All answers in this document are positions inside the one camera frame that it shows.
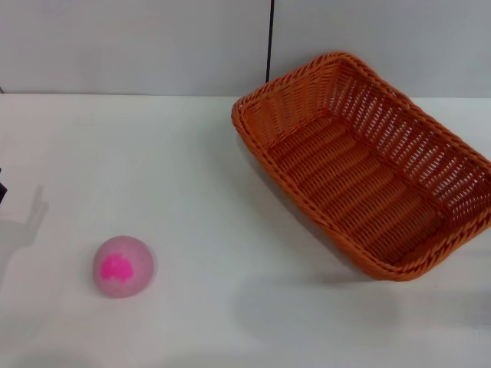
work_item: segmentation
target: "white wall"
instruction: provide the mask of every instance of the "white wall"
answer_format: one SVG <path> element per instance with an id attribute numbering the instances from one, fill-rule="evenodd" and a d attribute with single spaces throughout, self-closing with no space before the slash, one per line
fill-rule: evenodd
<path id="1" fill-rule="evenodd" d="M 348 50 L 414 97 L 491 97 L 490 0 L 276 0 L 272 77 Z"/>
<path id="2" fill-rule="evenodd" d="M 8 92 L 243 95 L 264 83 L 265 0 L 0 0 Z"/>

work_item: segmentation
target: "white table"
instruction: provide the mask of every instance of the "white table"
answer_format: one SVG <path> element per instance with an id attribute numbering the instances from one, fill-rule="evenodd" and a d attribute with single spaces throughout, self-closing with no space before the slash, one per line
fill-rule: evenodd
<path id="1" fill-rule="evenodd" d="M 235 100 L 0 96 L 0 366 L 489 366 L 491 232 L 367 281 L 246 152 Z M 415 101 L 491 157 L 490 100 Z M 111 300 L 91 261 L 120 234 L 159 271 Z"/>

